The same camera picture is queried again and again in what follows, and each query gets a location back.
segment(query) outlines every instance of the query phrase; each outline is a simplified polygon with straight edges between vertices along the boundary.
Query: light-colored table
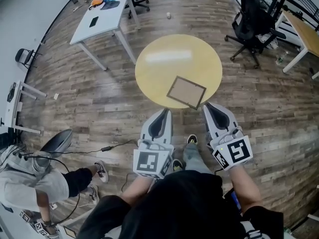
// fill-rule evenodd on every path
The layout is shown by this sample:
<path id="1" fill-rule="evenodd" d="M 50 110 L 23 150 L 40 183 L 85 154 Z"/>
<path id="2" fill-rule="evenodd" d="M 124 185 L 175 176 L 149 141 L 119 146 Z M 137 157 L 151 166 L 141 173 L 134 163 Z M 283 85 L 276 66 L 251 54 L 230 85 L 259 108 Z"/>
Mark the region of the light-colored table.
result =
<path id="1" fill-rule="evenodd" d="M 19 129 L 19 130 L 23 130 L 23 131 L 27 131 L 27 132 L 31 132 L 31 133 L 41 134 L 41 131 L 39 131 L 39 130 L 34 130 L 34 129 L 30 129 L 30 128 L 21 127 L 21 126 L 16 125 L 17 112 L 20 112 L 22 110 L 22 102 L 19 101 L 21 94 L 24 94 L 27 97 L 30 97 L 30 98 L 35 99 L 35 100 L 37 99 L 36 96 L 34 96 L 26 91 L 23 91 L 22 87 L 30 90 L 34 94 L 38 94 L 40 96 L 46 97 L 46 93 L 43 93 L 43 92 L 23 83 L 21 81 L 18 81 L 16 86 L 15 86 L 14 96 L 13 96 L 11 102 L 6 103 L 4 125 L 7 127 L 12 127 L 15 129 Z"/>
<path id="2" fill-rule="evenodd" d="M 125 38 L 121 27 L 121 17 L 123 10 L 125 8 L 125 5 L 128 3 L 130 6 L 130 10 L 132 12 L 133 19 L 135 21 L 135 24 L 138 29 L 141 28 L 139 19 L 136 15 L 132 0 L 118 0 L 120 1 L 120 4 L 112 9 L 107 10 L 100 10 L 100 8 L 103 7 L 104 3 L 98 7 L 95 7 L 91 10 L 87 10 L 84 14 L 80 24 L 78 25 L 77 29 L 75 30 L 75 33 L 71 39 L 70 44 L 78 44 L 81 49 L 90 57 L 92 60 L 97 63 L 103 70 L 107 70 L 108 67 L 106 64 L 103 64 L 96 55 L 93 54 L 89 50 L 89 48 L 84 43 L 84 40 L 93 37 L 98 34 L 102 34 L 108 31 L 112 31 L 116 34 L 122 45 L 124 46 L 125 50 L 127 51 L 130 59 L 134 64 L 136 64 L 136 58 L 134 56 L 134 53 Z M 96 25 L 90 27 L 91 21 L 93 18 L 99 17 Z"/>
<path id="3" fill-rule="evenodd" d="M 278 29 L 284 18 L 288 21 L 291 27 L 294 29 L 298 37 L 300 38 L 303 49 L 301 52 L 283 69 L 283 72 L 288 72 L 295 64 L 299 62 L 308 52 L 319 57 L 319 36 L 317 32 L 302 20 L 293 16 L 287 11 L 283 11 L 276 22 L 276 30 Z M 319 72 L 312 76 L 316 78 L 319 76 Z"/>
<path id="4" fill-rule="evenodd" d="M 176 76 L 205 87 L 203 103 L 218 89 L 222 65 L 208 43 L 186 34 L 163 36 L 151 42 L 139 55 L 135 77 L 141 91 L 161 106 L 188 108 L 167 97 Z"/>

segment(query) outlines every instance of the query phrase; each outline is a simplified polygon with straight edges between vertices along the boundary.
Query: sneaker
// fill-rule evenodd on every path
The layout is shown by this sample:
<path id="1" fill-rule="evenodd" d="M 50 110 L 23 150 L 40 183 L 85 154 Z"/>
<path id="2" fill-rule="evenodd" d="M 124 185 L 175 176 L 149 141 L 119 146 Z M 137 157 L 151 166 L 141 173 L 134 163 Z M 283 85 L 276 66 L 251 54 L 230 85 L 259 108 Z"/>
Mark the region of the sneaker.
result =
<path id="1" fill-rule="evenodd" d="M 183 170 L 183 164 L 178 159 L 174 159 L 171 163 L 171 168 L 173 172 L 179 172 Z"/>
<path id="2" fill-rule="evenodd" d="M 107 183 L 109 181 L 109 175 L 107 170 L 105 169 L 105 166 L 103 164 L 103 161 L 98 161 L 94 163 L 95 165 L 100 165 L 100 169 L 98 170 L 98 175 L 104 183 Z"/>
<path id="3" fill-rule="evenodd" d="M 91 188 L 93 190 L 93 193 L 90 194 L 90 198 L 93 201 L 93 204 L 97 205 L 100 201 L 99 194 L 98 194 L 98 186 L 96 185 L 90 185 L 88 188 Z"/>
<path id="4" fill-rule="evenodd" d="M 190 134 L 187 138 L 187 144 L 195 143 L 197 144 L 197 136 L 195 134 Z"/>

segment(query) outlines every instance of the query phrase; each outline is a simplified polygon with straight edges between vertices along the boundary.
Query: black shorts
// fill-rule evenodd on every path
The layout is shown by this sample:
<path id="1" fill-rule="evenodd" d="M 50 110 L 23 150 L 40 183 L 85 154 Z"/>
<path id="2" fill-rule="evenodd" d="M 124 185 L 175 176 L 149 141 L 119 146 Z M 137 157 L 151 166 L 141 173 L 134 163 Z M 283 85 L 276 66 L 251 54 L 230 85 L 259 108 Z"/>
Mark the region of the black shorts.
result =
<path id="1" fill-rule="evenodd" d="M 92 181 L 92 173 L 89 168 L 80 168 L 62 175 L 69 186 L 69 197 L 76 197 L 79 192 L 85 190 Z"/>

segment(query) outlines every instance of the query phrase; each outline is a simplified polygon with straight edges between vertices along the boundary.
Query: black shirt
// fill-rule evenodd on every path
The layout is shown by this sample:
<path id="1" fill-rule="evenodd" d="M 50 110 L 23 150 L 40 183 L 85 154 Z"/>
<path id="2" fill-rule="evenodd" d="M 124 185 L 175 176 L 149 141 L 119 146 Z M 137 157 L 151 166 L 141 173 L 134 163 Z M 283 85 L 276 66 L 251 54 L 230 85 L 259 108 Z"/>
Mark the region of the black shirt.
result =
<path id="1" fill-rule="evenodd" d="M 180 171 L 159 180 L 133 207 L 118 196 L 102 198 L 77 239 L 102 239 L 121 225 L 120 239 L 243 239 L 241 221 L 271 239 L 283 238 L 282 213 L 256 206 L 241 217 L 223 198 L 221 177 Z"/>

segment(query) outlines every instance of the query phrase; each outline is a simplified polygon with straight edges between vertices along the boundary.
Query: round wooden table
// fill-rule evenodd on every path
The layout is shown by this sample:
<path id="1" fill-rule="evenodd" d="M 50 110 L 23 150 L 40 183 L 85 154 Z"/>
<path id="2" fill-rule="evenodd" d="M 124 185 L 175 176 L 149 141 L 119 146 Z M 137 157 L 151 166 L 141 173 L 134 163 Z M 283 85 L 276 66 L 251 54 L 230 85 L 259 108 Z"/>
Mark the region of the round wooden table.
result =
<path id="1" fill-rule="evenodd" d="M 187 108 L 167 97 L 176 76 L 206 88 L 201 103 L 218 89 L 222 66 L 216 51 L 203 40 L 186 34 L 163 36 L 139 55 L 135 77 L 141 91 L 153 102 L 168 108 Z"/>

